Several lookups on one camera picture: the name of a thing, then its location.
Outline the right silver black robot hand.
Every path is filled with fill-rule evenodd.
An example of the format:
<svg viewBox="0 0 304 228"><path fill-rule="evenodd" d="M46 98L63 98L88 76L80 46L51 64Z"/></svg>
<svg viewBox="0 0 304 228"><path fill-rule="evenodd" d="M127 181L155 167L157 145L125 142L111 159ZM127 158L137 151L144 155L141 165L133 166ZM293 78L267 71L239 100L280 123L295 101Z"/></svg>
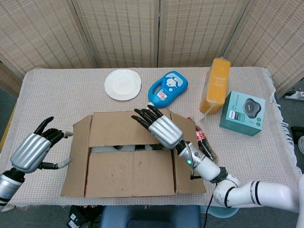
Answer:
<svg viewBox="0 0 304 228"><path fill-rule="evenodd" d="M139 115L132 115L141 126L149 131L159 143L167 148L174 149L184 139L183 131L158 108L148 104L148 108L137 109L134 111Z"/></svg>

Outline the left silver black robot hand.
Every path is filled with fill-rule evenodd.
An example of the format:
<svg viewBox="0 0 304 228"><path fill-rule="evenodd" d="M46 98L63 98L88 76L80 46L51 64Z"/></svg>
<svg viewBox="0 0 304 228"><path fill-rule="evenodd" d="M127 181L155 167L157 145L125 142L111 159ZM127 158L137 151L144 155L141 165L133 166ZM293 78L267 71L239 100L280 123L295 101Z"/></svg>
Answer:
<svg viewBox="0 0 304 228"><path fill-rule="evenodd" d="M73 132L62 131L55 128L50 128L45 131L45 127L53 119L54 117L52 116L45 119L33 133L30 133L24 139L10 158L13 168L23 173L32 173L36 169L62 169L72 161L71 158L67 158L56 164L43 161L47 153L56 143L63 138L74 135Z"/></svg>

